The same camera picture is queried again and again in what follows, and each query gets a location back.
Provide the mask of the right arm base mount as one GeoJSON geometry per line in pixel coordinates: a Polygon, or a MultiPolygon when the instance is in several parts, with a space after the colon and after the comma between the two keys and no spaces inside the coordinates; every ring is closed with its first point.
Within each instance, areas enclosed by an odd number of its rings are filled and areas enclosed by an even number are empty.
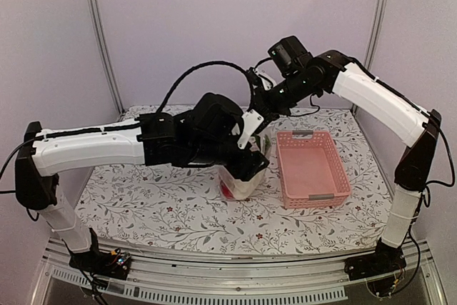
{"type": "Polygon", "coordinates": [[[376,297],[391,296],[405,274],[406,260],[401,248],[380,245],[371,254],[348,258],[344,272],[350,281],[368,280],[367,288],[376,297]]]}

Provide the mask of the red mushroom toy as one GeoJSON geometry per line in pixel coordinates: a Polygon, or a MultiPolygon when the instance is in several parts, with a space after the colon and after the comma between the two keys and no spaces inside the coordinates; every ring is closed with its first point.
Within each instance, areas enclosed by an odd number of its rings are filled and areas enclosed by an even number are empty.
{"type": "Polygon", "coordinates": [[[234,199],[230,188],[223,181],[220,182],[220,190],[226,199],[234,199]]]}

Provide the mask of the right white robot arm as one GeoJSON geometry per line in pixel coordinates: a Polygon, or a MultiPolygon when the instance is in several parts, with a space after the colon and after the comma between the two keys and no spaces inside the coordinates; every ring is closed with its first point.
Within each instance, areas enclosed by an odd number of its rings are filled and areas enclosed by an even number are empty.
{"type": "Polygon", "coordinates": [[[358,60],[330,50],[313,56],[303,47],[279,43],[268,50],[284,80],[268,87],[254,69],[251,103],[243,115],[243,134],[251,136],[281,115],[288,116],[298,102],[323,92],[346,99],[387,126],[406,145],[395,170],[396,186],[387,224],[369,259],[377,274],[385,273],[397,260],[396,251],[419,211],[420,194],[435,155],[441,115],[409,101],[405,96],[370,74],[358,60]]]}

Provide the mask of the pink plastic basket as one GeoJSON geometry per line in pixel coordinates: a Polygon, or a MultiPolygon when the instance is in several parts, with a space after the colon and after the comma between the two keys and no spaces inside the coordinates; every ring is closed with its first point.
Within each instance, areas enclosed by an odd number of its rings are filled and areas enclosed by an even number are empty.
{"type": "Polygon", "coordinates": [[[328,131],[279,131],[276,156],[286,209],[340,206],[351,195],[345,167],[328,131]]]}

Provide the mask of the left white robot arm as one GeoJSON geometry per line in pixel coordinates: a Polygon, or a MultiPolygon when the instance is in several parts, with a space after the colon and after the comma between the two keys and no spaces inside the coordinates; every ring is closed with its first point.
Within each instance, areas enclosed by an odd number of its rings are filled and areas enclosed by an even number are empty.
{"type": "Polygon", "coordinates": [[[29,124],[13,156],[15,193],[26,209],[40,214],[79,261],[91,272],[106,266],[103,252],[59,190],[59,173],[110,164],[180,168],[224,166],[235,178],[249,181],[268,166],[251,149],[261,126],[257,113],[198,115],[185,111],[143,114],[135,119],[68,131],[29,124]]]}

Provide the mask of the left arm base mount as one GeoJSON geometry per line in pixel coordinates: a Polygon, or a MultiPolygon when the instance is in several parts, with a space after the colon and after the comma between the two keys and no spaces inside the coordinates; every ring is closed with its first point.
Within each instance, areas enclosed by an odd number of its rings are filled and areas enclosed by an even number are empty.
{"type": "Polygon", "coordinates": [[[111,252],[102,252],[98,249],[90,249],[83,253],[71,252],[69,266],[94,275],[127,280],[131,268],[131,255],[120,249],[111,252]]]}

